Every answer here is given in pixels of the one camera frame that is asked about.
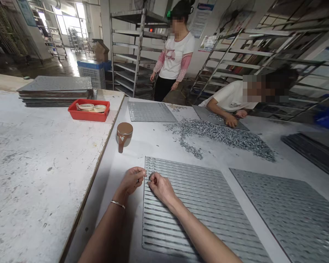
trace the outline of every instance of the woman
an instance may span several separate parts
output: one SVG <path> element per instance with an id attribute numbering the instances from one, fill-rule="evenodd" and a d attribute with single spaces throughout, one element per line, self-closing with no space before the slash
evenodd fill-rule
<path id="1" fill-rule="evenodd" d="M 160 72 L 155 84 L 155 101 L 161 102 L 168 92 L 178 88 L 189 67 L 195 38 L 187 30 L 186 23 L 194 2 L 194 0 L 181 0 L 170 12 L 169 19 L 174 38 L 167 39 L 150 77 L 150 80 L 154 81 L 156 73 Z"/>
<path id="2" fill-rule="evenodd" d="M 298 76 L 287 64 L 266 75 L 244 75 L 242 81 L 229 83 L 199 106 L 222 116 L 226 125 L 235 128 L 237 118 L 245 118 L 259 102 L 285 102 Z"/>
<path id="3" fill-rule="evenodd" d="M 144 177 L 146 177 L 146 170 L 141 167 L 133 167 L 126 172 L 78 263 L 115 262 L 111 255 L 112 251 L 116 250 L 115 240 L 120 233 L 128 196 L 134 193 L 141 185 Z M 162 177 L 155 172 L 149 179 L 148 185 L 150 189 L 178 218 L 205 262 L 242 263 L 222 240 L 185 207 L 182 201 L 175 195 L 168 178 Z"/>

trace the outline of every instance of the hand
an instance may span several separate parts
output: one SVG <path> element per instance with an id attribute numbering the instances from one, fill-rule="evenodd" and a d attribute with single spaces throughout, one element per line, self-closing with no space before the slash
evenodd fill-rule
<path id="1" fill-rule="evenodd" d="M 176 90 L 178 88 L 178 83 L 174 82 L 171 88 L 171 91 Z"/>
<path id="2" fill-rule="evenodd" d="M 156 75 L 156 73 L 155 73 L 155 71 L 153 71 L 152 74 L 151 74 L 151 76 L 150 76 L 150 81 L 151 81 L 151 82 L 154 81 L 154 79 L 155 79 L 155 75 Z"/>
<path id="3" fill-rule="evenodd" d="M 238 120 L 233 115 L 229 114 L 225 118 L 227 126 L 235 128 L 238 125 Z"/>
<path id="4" fill-rule="evenodd" d="M 238 110 L 235 115 L 241 119 L 245 118 L 247 116 L 246 110 Z"/>
<path id="5" fill-rule="evenodd" d="M 134 191 L 141 186 L 141 183 L 146 177 L 146 170 L 141 167 L 133 167 L 126 171 L 123 180 L 118 187 L 115 196 L 117 195 L 119 198 L 123 198 L 124 196 L 128 197 Z"/>
<path id="6" fill-rule="evenodd" d="M 178 202 L 178 197 L 175 195 L 172 188 L 171 182 L 167 177 L 162 177 L 159 173 L 154 172 L 150 176 L 150 182 L 147 183 L 154 194 L 164 203 L 170 211 L 176 202 Z"/>

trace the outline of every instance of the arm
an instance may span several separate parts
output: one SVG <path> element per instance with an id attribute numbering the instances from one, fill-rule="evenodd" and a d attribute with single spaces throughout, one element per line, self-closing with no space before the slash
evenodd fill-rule
<path id="1" fill-rule="evenodd" d="M 191 57 L 193 56 L 193 53 L 187 53 L 185 55 L 183 55 L 182 57 L 182 61 L 181 61 L 181 65 L 180 65 L 180 72 L 179 75 L 177 77 L 176 82 L 174 82 L 174 84 L 172 85 L 171 90 L 176 90 L 176 88 L 178 88 L 178 84 L 179 82 L 181 82 L 184 79 L 184 76 L 186 74 L 186 71 L 189 68 L 190 65 L 190 61 L 191 61 Z"/>
<path id="2" fill-rule="evenodd" d="M 191 242 L 207 263 L 242 263 L 222 240 L 202 224 L 175 195 L 168 178 L 155 172 L 148 185 L 154 194 L 178 218 Z"/>
<path id="3" fill-rule="evenodd" d="M 129 195 L 142 184 L 144 176 L 146 176 L 146 172 L 141 167 L 129 169 L 112 200 L 126 206 Z M 112 262 L 114 242 L 120 232 L 124 211 L 125 209 L 117 204 L 109 204 L 78 263 Z"/>
<path id="4" fill-rule="evenodd" d="M 218 101 L 215 98 L 212 98 L 208 104 L 207 108 L 210 109 L 215 114 L 222 116 L 226 120 L 226 125 L 229 127 L 235 128 L 238 125 L 238 120 L 229 112 L 222 110 L 221 107 L 217 105 Z"/>
<path id="5" fill-rule="evenodd" d="M 237 110 L 236 113 L 235 113 L 235 115 L 237 117 L 239 117 L 240 119 L 243 119 L 243 118 L 245 118 L 247 116 L 247 114 L 249 113 L 249 111 L 250 111 L 250 109 L 244 108 L 244 109 L 241 109 L 241 110 Z"/>
<path id="6" fill-rule="evenodd" d="M 154 70 L 153 70 L 153 72 L 151 74 L 151 77 L 150 77 L 151 81 L 154 81 L 156 73 L 158 73 L 161 70 L 161 68 L 163 67 L 163 64 L 165 63 L 165 53 L 166 53 L 166 48 L 164 48 L 162 50 L 160 56 L 157 59 L 157 63 L 155 65 Z"/>

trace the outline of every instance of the red plastic basket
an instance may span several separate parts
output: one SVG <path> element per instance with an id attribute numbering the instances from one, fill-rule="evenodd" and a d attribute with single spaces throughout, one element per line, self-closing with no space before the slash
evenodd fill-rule
<path id="1" fill-rule="evenodd" d="M 106 110 L 103 113 L 79 111 L 77 110 L 77 106 L 76 106 L 77 103 L 79 105 L 85 103 L 91 103 L 94 105 L 105 105 Z M 87 100 L 87 99 L 77 99 L 68 107 L 68 111 L 70 112 L 73 119 L 84 120 L 84 121 L 100 121 L 100 122 L 106 121 L 107 114 L 109 113 L 109 109 L 110 109 L 110 102 L 103 100 Z"/>

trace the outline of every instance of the black pants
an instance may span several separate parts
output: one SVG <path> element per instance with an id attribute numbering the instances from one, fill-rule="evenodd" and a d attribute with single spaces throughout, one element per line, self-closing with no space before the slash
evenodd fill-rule
<path id="1" fill-rule="evenodd" d="M 176 80 L 163 79 L 158 76 L 155 84 L 155 101 L 163 101 L 168 92 L 170 92 L 175 81 Z"/>

